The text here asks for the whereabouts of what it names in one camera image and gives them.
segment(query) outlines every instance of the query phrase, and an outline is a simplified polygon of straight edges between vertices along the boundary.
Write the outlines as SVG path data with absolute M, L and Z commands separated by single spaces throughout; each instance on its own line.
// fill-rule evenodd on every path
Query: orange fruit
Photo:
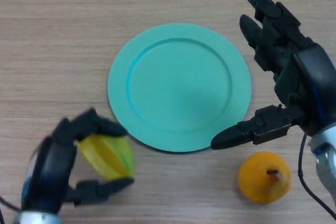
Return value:
M 258 152 L 241 165 L 238 184 L 243 194 L 258 204 L 283 197 L 292 185 L 292 173 L 286 161 L 276 153 Z

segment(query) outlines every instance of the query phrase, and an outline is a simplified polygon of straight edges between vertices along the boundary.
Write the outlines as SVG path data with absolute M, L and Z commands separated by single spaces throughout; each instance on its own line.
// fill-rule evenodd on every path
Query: robotic hand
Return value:
M 248 1 L 263 27 L 242 15 L 240 29 L 255 50 L 256 62 L 263 71 L 274 73 L 274 90 L 285 108 L 271 105 L 257 110 L 249 121 L 217 134 L 211 147 L 261 144 L 298 125 L 312 137 L 309 146 L 317 158 L 317 174 L 336 203 L 335 67 L 323 48 L 300 32 L 300 22 L 282 3 Z
M 104 202 L 116 192 L 134 182 L 122 178 L 100 184 L 97 180 L 82 180 L 76 188 L 69 186 L 77 148 L 91 134 L 124 136 L 127 131 L 119 124 L 102 118 L 90 109 L 74 120 L 61 120 L 33 153 L 23 186 L 22 203 L 13 224 L 61 224 L 57 216 L 65 202 L 75 206 Z

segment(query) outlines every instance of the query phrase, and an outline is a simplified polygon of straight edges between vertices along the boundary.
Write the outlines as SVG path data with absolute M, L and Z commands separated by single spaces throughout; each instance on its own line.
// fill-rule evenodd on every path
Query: wooden table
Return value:
M 336 0 L 281 1 L 302 22 L 302 32 L 336 60 Z M 120 48 L 137 33 L 168 22 L 196 23 L 226 36 L 248 63 L 253 97 L 246 118 L 277 104 L 270 73 L 254 62 L 240 32 L 241 14 L 253 15 L 246 0 L 0 0 L 0 194 L 19 204 L 29 157 L 63 116 L 89 106 L 112 116 L 106 81 Z M 301 187 L 296 176 L 302 132 L 261 146 L 168 155 L 131 141 L 136 183 L 107 204 L 61 211 L 64 223 L 332 223 Z M 281 154 L 293 172 L 283 199 L 256 206 L 237 190 L 236 174 L 248 155 L 261 150 Z M 309 149 L 305 178 L 334 208 L 315 173 Z M 71 181 L 94 178 L 78 157 Z M 2 207 L 7 223 L 14 214 Z

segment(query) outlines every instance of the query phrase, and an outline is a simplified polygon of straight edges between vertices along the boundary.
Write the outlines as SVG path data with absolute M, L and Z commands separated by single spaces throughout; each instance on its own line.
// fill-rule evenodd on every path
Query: teal plate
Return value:
M 121 49 L 108 96 L 118 121 L 140 142 L 166 152 L 194 152 L 243 119 L 251 79 L 239 51 L 220 34 L 166 24 Z

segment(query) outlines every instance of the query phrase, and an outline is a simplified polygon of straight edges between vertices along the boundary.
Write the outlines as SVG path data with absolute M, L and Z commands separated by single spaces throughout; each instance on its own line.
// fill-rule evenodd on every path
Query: fruit stem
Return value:
M 279 170 L 277 169 L 270 169 L 270 170 L 267 170 L 266 173 L 268 175 L 275 175 L 277 177 L 277 179 L 280 179 L 280 174 L 279 174 Z
M 279 170 L 271 169 L 271 170 L 267 170 L 266 173 L 267 173 L 267 174 L 278 174 L 278 173 L 279 173 Z

